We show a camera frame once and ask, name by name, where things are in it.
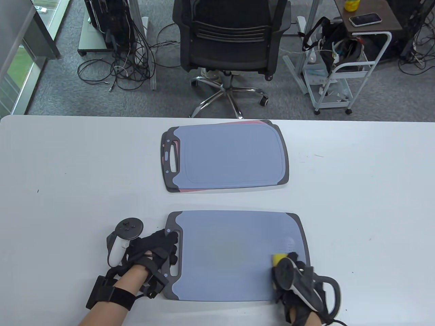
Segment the person's left hand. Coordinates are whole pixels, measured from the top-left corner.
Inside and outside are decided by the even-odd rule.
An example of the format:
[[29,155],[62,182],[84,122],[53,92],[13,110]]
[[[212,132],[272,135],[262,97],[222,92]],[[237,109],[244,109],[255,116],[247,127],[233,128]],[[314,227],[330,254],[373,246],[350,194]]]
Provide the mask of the person's left hand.
[[178,261],[177,243],[178,234],[166,234],[165,230],[158,230],[148,237],[137,237],[130,241],[122,263],[128,267],[140,265],[148,271],[148,287],[144,292],[148,298],[155,298],[169,283],[162,267],[166,263],[174,265]]

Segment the person's right hand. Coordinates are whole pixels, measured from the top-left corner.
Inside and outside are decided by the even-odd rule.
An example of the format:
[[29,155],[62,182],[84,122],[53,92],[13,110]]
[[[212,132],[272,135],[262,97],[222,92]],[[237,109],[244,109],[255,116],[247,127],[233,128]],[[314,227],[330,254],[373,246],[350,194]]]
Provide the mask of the person's right hand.
[[[272,281],[276,303],[284,306],[286,322],[294,326],[331,325],[339,312],[341,290],[331,277],[320,276],[299,260],[295,252],[273,256]],[[334,307],[328,310],[324,284],[334,291]]]

